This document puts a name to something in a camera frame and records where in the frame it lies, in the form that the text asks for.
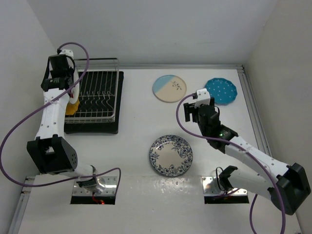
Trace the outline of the white watermelon pattern plate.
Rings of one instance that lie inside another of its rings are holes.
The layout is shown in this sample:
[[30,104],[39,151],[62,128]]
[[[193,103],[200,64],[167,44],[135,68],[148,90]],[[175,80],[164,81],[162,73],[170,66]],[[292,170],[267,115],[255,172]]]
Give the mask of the white watermelon pattern plate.
[[[75,70],[73,74],[73,83],[78,81],[78,79],[79,79],[78,71]],[[79,90],[80,90],[80,83],[78,82],[77,85],[75,85],[71,90],[70,98],[69,98],[70,104],[75,104],[78,101]]]

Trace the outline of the blue and beige plate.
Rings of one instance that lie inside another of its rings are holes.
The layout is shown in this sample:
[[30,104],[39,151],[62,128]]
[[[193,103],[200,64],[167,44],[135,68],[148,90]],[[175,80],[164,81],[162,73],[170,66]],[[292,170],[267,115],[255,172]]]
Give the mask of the blue and beige plate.
[[185,96],[187,85],[182,78],[176,75],[164,75],[155,80],[152,91],[159,100],[174,103]]

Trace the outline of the blue polka dot plate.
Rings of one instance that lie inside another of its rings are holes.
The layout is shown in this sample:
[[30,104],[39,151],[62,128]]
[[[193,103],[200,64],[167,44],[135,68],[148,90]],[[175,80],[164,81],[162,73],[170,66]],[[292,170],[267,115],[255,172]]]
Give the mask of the blue polka dot plate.
[[234,102],[237,97],[236,86],[225,78],[210,79],[206,82],[204,88],[214,98],[215,103],[219,105],[228,105]]

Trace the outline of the yellow polka dot plate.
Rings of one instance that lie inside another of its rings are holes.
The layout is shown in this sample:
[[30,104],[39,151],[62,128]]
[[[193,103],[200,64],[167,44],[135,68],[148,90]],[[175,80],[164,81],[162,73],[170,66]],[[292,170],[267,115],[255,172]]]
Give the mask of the yellow polka dot plate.
[[66,111],[65,111],[65,115],[66,116],[72,116],[76,113],[76,111],[79,108],[79,100],[77,100],[74,104],[72,103],[68,103],[66,106]]

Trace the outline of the blue floral pattern plate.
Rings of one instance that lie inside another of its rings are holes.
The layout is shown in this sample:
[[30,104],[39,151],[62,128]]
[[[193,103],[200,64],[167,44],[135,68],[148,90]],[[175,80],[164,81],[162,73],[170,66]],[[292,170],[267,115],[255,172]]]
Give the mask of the blue floral pattern plate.
[[180,136],[164,135],[150,147],[149,160],[160,175],[177,177],[185,174],[193,163],[190,144]]

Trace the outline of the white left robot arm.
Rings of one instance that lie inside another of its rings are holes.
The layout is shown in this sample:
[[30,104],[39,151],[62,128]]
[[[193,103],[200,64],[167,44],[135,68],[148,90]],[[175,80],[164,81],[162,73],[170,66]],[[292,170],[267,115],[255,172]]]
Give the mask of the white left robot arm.
[[79,187],[92,191],[98,186],[95,167],[81,163],[75,149],[64,138],[66,107],[78,100],[79,92],[76,85],[66,93],[79,78],[73,56],[71,50],[63,49],[48,58],[41,83],[48,106],[43,109],[35,139],[26,148],[41,174],[76,177]]

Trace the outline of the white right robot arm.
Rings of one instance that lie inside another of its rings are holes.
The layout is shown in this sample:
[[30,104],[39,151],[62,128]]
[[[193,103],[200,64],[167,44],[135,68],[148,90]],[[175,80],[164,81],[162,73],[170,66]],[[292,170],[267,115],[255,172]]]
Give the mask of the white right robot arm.
[[236,185],[270,200],[276,208],[293,215],[311,194],[303,166],[289,165],[253,147],[234,130],[221,124],[220,110],[214,100],[183,105],[186,122],[198,124],[199,138],[207,140],[214,149],[231,156],[255,171],[248,174],[236,166],[228,166],[219,175],[219,184],[229,190]]

